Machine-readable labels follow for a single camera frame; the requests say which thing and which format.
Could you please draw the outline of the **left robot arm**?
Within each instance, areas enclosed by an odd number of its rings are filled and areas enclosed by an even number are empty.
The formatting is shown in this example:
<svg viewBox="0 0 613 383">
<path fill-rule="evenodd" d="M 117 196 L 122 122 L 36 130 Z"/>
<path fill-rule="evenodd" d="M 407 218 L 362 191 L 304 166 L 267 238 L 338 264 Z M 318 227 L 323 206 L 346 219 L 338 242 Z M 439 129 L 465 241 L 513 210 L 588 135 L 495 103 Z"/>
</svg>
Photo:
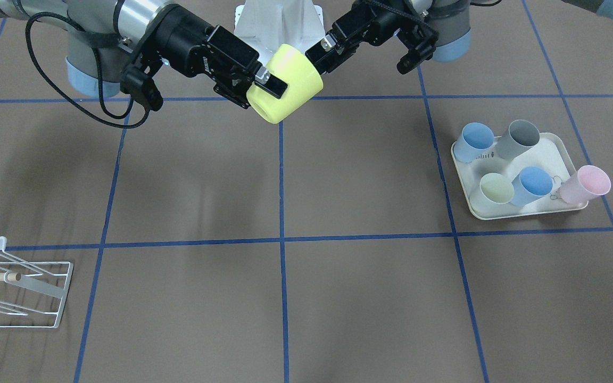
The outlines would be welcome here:
<svg viewBox="0 0 613 383">
<path fill-rule="evenodd" d="M 425 61 L 454 61 L 470 47 L 470 10 L 496 5 L 497 1 L 355 1 L 305 56 L 318 73 L 331 73 L 360 44 L 381 46 L 397 37 L 407 49 L 396 65 L 401 74 Z"/>
</svg>

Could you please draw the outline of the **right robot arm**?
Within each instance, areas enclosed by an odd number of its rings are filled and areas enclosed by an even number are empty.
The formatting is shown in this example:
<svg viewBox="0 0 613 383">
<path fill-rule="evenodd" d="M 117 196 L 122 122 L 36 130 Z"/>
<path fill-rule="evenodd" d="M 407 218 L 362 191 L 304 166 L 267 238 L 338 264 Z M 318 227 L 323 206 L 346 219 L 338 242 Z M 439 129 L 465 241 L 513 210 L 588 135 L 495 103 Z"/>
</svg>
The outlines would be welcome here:
<svg viewBox="0 0 613 383">
<path fill-rule="evenodd" d="M 147 111 L 162 107 L 153 78 L 163 63 L 187 78 L 211 78 L 214 92 L 244 109 L 251 86 L 274 99 L 288 87 L 258 51 L 175 1 L 0 1 L 0 19 L 55 26 L 67 37 L 68 78 L 77 92 L 127 94 Z"/>
</svg>

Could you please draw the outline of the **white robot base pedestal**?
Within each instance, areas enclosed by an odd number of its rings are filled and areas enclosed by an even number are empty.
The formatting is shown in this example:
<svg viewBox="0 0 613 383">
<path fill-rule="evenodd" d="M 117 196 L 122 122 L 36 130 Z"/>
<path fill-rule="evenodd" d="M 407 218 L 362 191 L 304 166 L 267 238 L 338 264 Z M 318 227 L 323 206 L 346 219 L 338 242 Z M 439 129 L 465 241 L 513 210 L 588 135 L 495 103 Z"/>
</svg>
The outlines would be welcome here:
<svg viewBox="0 0 613 383">
<path fill-rule="evenodd" d="M 288 44 L 301 52 L 325 36 L 322 9 L 312 1 L 246 1 L 236 7 L 234 35 L 260 54 Z"/>
</svg>

